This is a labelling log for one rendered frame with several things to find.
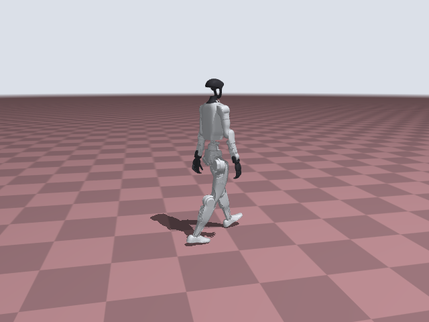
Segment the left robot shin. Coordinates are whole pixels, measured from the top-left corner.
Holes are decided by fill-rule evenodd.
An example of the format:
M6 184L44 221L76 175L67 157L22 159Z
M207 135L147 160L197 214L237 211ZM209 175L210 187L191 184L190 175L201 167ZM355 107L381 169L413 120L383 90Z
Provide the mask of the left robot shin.
M225 217L227 218L227 220L230 220L232 217L230 214L229 198L228 198L226 189L225 189L224 195L220 197L217 203L219 204L219 207L223 210L223 213L225 214Z

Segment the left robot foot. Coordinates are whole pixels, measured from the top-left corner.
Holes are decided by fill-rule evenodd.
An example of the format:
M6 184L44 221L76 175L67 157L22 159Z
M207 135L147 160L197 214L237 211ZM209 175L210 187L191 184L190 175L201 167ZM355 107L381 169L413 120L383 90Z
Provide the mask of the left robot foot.
M238 213L238 214L235 214L235 215L231 215L232 218L230 220L227 220L227 218L226 218L223 221L224 227L230 226L230 224L234 223L235 221L237 221L238 219L240 219L242 216L243 216L242 213Z

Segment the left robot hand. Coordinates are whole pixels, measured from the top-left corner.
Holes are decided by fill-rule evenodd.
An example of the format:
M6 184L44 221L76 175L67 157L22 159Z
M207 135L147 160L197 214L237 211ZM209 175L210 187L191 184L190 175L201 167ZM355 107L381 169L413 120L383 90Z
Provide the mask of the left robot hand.
M201 170L203 170L201 164L200 164L200 158L202 158L202 156L198 156L198 150L195 151L195 155L194 155L195 159L193 160L193 165L192 165L192 169L198 173L201 174L201 172L199 171L199 167L201 168Z

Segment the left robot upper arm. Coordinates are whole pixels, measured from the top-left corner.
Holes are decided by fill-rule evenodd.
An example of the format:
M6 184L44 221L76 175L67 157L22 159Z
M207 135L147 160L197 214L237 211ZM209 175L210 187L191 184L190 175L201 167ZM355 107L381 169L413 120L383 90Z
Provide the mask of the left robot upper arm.
M199 121L200 129L199 129L199 133L200 133L200 135L203 136L203 133L202 133L202 106L203 105L201 105L200 108L199 108L199 113L200 113L200 121Z

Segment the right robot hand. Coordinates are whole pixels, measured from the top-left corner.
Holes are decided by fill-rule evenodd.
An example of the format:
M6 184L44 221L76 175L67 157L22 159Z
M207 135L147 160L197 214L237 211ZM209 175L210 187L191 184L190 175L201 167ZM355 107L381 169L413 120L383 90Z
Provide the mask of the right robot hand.
M232 161L233 163L235 163L235 171L236 171L236 177L234 178L239 178L241 175L241 165L239 163L240 159L236 159L235 156L232 156Z

